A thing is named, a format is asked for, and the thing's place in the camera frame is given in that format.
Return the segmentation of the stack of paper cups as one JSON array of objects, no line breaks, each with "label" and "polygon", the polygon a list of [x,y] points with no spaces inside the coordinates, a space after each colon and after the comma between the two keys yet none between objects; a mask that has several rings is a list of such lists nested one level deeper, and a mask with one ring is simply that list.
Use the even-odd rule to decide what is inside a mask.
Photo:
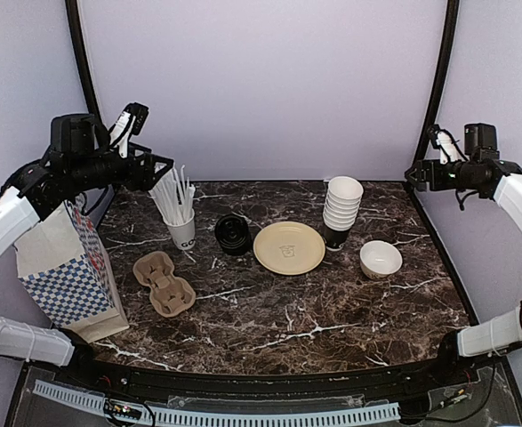
[{"label": "stack of paper cups", "polygon": [[339,251],[355,224],[364,195],[362,184],[349,176],[333,177],[327,186],[323,211],[326,247]]}]

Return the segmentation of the stack of black lids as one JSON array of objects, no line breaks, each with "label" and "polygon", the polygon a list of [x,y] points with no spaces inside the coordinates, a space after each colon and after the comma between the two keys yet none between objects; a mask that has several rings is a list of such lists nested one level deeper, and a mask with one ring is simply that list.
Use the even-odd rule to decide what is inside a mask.
[{"label": "stack of black lids", "polygon": [[246,219],[234,213],[224,215],[216,222],[214,236],[227,255],[244,255],[253,244]]}]

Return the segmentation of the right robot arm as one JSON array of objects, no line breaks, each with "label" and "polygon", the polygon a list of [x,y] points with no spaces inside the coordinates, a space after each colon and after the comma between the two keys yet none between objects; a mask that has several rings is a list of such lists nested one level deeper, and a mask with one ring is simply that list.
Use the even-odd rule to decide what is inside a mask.
[{"label": "right robot arm", "polygon": [[[464,145],[446,129],[431,125],[426,131],[437,159],[419,158],[406,171],[408,184],[419,191],[454,192],[459,205],[474,195],[493,201],[515,224],[522,237],[522,167],[502,159],[497,130],[484,123],[464,126]],[[490,255],[498,262],[510,255],[518,261],[522,250],[508,242]],[[439,359],[430,366],[430,379],[447,386],[464,370],[464,359],[500,356],[522,347],[522,300],[508,312],[476,326],[448,334],[440,345]]]}]

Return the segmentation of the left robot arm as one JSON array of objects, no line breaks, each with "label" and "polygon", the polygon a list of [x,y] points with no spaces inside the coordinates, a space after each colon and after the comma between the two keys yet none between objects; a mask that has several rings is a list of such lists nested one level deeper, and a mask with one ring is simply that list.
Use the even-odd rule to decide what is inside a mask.
[{"label": "left robot arm", "polygon": [[[108,185],[153,189],[174,162],[129,140],[140,133],[143,123],[135,118],[113,140],[93,114],[54,118],[51,143],[43,156],[19,168],[0,189],[0,257],[63,202],[83,192]],[[80,353],[83,347],[72,332],[0,316],[0,357],[66,367],[80,386],[92,388],[101,380],[101,369]]]}]

